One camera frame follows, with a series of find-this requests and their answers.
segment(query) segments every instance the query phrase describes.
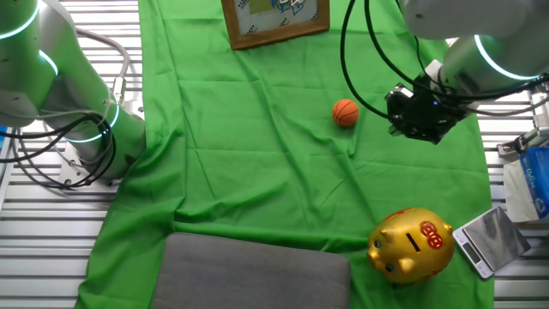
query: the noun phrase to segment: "kitchen scale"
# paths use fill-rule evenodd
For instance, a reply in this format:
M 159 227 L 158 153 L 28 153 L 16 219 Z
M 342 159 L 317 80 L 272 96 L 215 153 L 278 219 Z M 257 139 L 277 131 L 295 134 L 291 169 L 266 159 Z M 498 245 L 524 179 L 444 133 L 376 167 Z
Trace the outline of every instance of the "kitchen scale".
M 453 234 L 463 253 L 485 279 L 530 250 L 530 244 L 500 208 L 488 210 Z

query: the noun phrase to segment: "wooden frame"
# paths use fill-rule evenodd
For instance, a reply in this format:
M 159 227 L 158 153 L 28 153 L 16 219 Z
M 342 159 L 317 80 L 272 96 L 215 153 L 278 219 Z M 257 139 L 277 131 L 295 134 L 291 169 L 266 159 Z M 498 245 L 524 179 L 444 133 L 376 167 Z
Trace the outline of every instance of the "wooden frame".
M 329 29 L 329 0 L 316 0 L 318 17 L 313 21 L 278 27 L 272 30 L 242 35 L 238 24 L 237 9 L 234 0 L 221 0 L 225 22 L 233 50 L 242 50 L 260 45 L 280 42 L 298 36 L 317 33 Z

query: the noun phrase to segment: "green light ring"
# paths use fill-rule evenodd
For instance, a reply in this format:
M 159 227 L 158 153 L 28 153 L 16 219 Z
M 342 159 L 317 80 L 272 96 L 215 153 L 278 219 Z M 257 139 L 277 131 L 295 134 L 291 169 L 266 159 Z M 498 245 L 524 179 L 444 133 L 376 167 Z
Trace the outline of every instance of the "green light ring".
M 482 55 L 482 57 L 487 61 L 488 64 L 490 64 L 490 66 L 493 67 L 493 69 L 495 69 L 497 72 L 501 73 L 502 75 L 512 79 L 516 79 L 518 81 L 529 81 L 529 80 L 533 80 L 534 78 L 540 77 L 540 76 L 519 76 L 517 74 L 513 74 L 509 72 L 508 70 L 500 67 L 498 64 L 496 64 L 495 61 L 492 60 L 492 58 L 490 58 L 490 55 L 488 55 L 488 52 L 486 51 L 486 49 L 482 45 L 482 42 L 480 41 L 479 35 L 474 36 L 474 42 L 476 43 L 477 48 L 479 49 L 480 55 Z
M 59 69 L 57 68 L 57 66 L 55 65 L 55 63 L 53 62 L 53 60 L 51 60 L 51 58 L 45 54 L 45 52 L 43 51 L 39 51 L 39 55 L 47 62 L 50 64 L 51 68 L 53 69 L 53 71 L 55 72 L 55 76 L 59 75 Z
M 0 39 L 7 39 L 7 38 L 10 38 L 18 33 L 20 33 L 21 31 L 27 29 L 28 26 L 30 26 L 30 24 L 33 23 L 34 19 L 36 18 L 36 16 L 38 15 L 38 12 L 39 12 L 39 5 L 36 5 L 36 9 L 34 10 L 34 13 L 33 15 L 31 16 L 31 18 L 28 19 L 27 22 L 25 22 L 21 27 L 18 27 L 16 30 L 14 31 L 10 31 L 8 33 L 4 33 L 4 34 L 0 34 Z
M 111 122 L 111 128 L 112 128 L 112 127 L 114 126 L 114 124 L 117 122 L 118 114 L 119 114 L 119 113 L 120 113 L 120 105 L 117 104 L 117 112 L 114 114 L 114 119 L 113 119 L 112 122 Z M 98 139 L 98 138 L 101 138 L 101 136 L 102 136 L 103 134 L 105 134 L 105 133 L 106 133 L 106 130 L 104 130 L 102 134 L 98 134 L 97 136 L 94 136 L 94 137 L 92 137 L 92 138 L 88 138 L 87 140 L 83 140 L 83 141 L 73 141 L 73 140 L 71 140 L 71 139 L 69 139 L 69 138 L 65 138 L 65 139 L 66 139 L 67 141 L 69 141 L 69 142 L 91 142 L 91 141 L 95 141 L 95 140 Z

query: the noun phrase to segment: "metal rack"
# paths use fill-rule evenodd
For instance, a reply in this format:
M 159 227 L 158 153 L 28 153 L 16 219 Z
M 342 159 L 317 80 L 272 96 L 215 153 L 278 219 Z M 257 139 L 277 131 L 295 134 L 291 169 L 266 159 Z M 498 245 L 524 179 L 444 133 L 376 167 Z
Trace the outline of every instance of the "metal rack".
M 63 2 L 78 27 L 109 36 L 128 48 L 132 59 L 127 76 L 126 108 L 142 115 L 142 49 L 137 1 Z M 81 38 L 81 46 L 109 86 L 122 58 L 109 46 Z M 480 108 L 510 111 L 529 105 L 528 96 L 515 95 Z M 515 117 L 479 116 L 494 207 L 505 209 L 503 164 L 497 145 L 531 131 L 531 112 Z M 42 131 L 33 124 L 26 131 Z M 33 151 L 47 140 L 29 142 Z M 57 177 L 61 159 L 47 152 L 35 163 Z M 69 308 L 84 279 L 87 259 L 113 193 L 65 196 L 35 185 L 14 167 L 6 181 L 0 212 L 0 307 Z M 495 308 L 549 308 L 549 226 L 521 226 L 533 247 L 524 257 L 497 273 Z

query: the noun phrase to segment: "gray mat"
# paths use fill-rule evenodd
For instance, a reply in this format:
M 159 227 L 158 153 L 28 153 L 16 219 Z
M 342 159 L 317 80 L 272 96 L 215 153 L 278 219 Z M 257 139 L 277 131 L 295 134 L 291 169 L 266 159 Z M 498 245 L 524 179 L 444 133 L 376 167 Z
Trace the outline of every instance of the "gray mat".
M 174 233 L 152 309 L 346 309 L 351 270 L 342 256 Z

